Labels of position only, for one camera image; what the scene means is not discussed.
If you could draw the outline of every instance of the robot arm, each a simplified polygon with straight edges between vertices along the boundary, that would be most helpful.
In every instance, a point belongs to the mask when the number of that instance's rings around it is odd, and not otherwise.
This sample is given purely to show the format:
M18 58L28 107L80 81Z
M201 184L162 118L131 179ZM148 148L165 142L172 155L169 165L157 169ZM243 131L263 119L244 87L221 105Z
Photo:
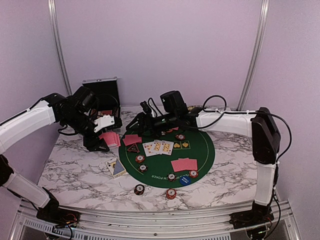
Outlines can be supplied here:
M149 131L154 137L160 137L161 131L180 127L235 133L252 138L252 153L257 162L257 186L252 210L231 214L230 223L237 229L265 223L267 219L273 220L270 205L278 179L277 157L281 135L269 110L261 107L258 111L230 111L222 115L218 111L205 112L202 107L188 111L178 91L164 93L160 98L167 114L152 117L148 105L142 102L140 105L144 112L129 123L127 130L136 129L140 135Z
M21 176L3 154L22 138L53 123L69 125L83 135L83 145L89 151L109 151L99 135L112 127L115 119L113 116L91 119L85 113L95 104L94 94L88 88L80 87L72 96L53 93L43 97L34 106L0 123L0 186L37 206L39 219L61 224L61 219L68 219L70 213L75 216L79 213L60 209L59 202L50 192Z

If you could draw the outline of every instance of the open case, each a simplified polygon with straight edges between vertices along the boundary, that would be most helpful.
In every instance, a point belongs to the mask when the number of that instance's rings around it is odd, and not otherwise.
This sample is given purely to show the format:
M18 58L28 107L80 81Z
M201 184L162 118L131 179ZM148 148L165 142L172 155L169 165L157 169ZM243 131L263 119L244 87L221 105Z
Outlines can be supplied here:
M118 92L118 78L99 78L83 80L82 85L90 89L99 99L98 116L112 115L118 120L115 121L114 129L122 126L121 103Z

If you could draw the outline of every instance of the poker chip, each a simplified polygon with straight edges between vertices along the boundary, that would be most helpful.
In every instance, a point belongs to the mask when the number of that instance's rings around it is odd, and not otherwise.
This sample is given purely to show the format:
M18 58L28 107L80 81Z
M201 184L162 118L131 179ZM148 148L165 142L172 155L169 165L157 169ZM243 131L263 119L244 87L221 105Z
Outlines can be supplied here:
M147 165L141 164L141 165L139 166L139 171L140 171L141 173L144 173L144 172L146 172L147 170L148 170L148 166L147 166Z
M198 171L196 171L196 170L191 170L191 171L189 171L189 176L191 177L191 178L196 178L196 177L198 177L198 175L199 175L199 173L198 173Z
M138 156L135 157L135 161L136 161L138 164L142 163L145 159L146 159L146 158L145 158L145 156L143 156L143 155L138 155Z
M168 179L170 182L173 182L177 179L177 176L174 173L169 173L168 174Z
M172 200L172 199L174 199L176 196L177 196L177 191L176 191L175 189L170 188L170 189L168 189L168 190L166 191L166 198L167 198L167 199Z
M136 195L142 195L145 192L145 186L138 184L137 186L135 186L134 188L134 193Z
M183 176L183 177L180 178L180 183L183 186L187 186L187 185L189 185L191 183L191 179L188 176Z
M175 138L181 141L186 139L185 135L182 135L182 134L175 135Z

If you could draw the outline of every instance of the red poker chip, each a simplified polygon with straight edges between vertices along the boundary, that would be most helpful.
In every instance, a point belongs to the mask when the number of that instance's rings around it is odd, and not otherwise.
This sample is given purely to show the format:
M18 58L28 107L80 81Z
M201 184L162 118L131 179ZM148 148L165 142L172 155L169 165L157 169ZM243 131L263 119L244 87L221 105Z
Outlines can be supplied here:
M182 134L177 134L177 135L175 135L175 138L178 139L178 140L180 140L180 141L183 141L183 140L186 139L185 135L182 135Z
M198 177L198 175L199 175L199 173L196 170L189 171L190 178L196 178L196 177Z
M146 159L146 157L143 156L143 155L138 155L138 156L135 157L135 161L136 161L138 164L142 163L145 159Z
M177 191L175 189L170 188L166 191L165 194L168 199L172 200L175 199L175 197L177 196Z

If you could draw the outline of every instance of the blue chip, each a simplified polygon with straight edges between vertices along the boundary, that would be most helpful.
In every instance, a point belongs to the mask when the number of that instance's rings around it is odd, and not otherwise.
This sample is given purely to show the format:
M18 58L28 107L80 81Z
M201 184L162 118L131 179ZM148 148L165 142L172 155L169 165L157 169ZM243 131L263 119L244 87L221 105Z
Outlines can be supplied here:
M191 179L189 176L183 176L180 178L180 183L183 185L183 186L187 186L191 183Z

